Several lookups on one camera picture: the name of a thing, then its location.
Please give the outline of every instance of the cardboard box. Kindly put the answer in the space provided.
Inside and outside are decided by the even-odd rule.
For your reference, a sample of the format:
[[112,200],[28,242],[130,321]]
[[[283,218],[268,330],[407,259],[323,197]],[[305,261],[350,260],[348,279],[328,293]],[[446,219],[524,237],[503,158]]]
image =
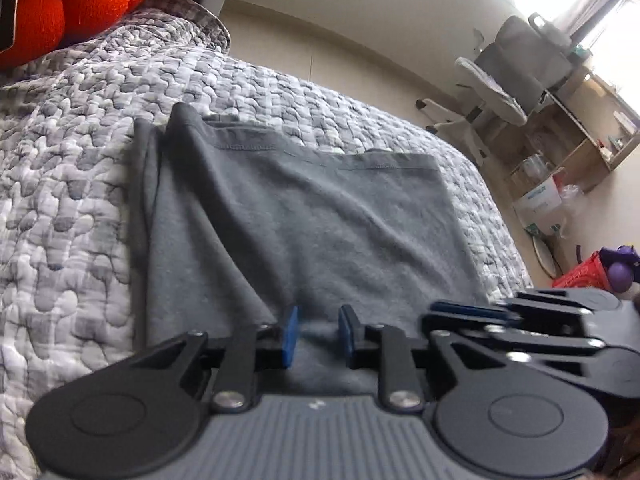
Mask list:
[[555,235],[566,220],[562,199],[552,176],[516,200],[513,208],[522,227],[533,236]]

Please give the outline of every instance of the gray t-shirt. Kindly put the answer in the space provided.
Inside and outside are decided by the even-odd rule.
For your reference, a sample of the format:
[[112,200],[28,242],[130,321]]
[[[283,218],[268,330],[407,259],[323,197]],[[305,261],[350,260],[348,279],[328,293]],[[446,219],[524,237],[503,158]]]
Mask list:
[[429,155],[320,152],[177,104],[164,132],[136,121],[132,170],[138,335],[226,336],[297,305],[292,369],[270,373],[268,390],[373,393],[374,374],[344,365],[345,303],[416,336],[434,300],[485,302]]

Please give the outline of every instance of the bed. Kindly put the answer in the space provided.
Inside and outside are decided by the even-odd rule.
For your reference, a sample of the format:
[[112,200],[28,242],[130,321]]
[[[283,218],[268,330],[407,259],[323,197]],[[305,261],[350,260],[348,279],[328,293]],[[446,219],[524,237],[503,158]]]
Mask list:
[[219,20],[146,0],[97,38],[0,87],[0,478],[34,478],[24,421],[46,391],[132,351],[127,154],[132,123],[176,102],[234,114],[338,153],[433,155],[487,298],[530,278],[476,168],[423,129],[338,92],[226,55]]

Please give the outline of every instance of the gray office chair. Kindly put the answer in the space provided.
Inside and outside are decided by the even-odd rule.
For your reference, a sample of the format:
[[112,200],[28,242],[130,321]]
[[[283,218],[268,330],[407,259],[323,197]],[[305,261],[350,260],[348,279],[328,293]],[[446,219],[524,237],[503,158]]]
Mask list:
[[561,33],[550,24],[543,25],[556,41],[545,36],[545,27],[536,23],[531,26],[511,16],[498,31],[495,41],[475,61],[458,58],[456,74],[462,86],[473,89],[482,104],[462,117],[430,99],[418,100],[415,103],[418,110],[431,118],[444,119],[427,129],[482,166],[487,150],[473,126],[482,110],[490,110],[505,122],[522,126],[539,104],[545,88],[572,70],[557,42]]

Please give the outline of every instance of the orange stuffed toy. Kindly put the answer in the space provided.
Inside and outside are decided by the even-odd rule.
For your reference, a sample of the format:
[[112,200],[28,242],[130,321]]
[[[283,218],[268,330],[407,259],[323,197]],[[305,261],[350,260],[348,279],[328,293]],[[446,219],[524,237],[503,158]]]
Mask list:
[[0,53],[0,70],[22,65],[111,27],[142,0],[18,0],[14,45]]

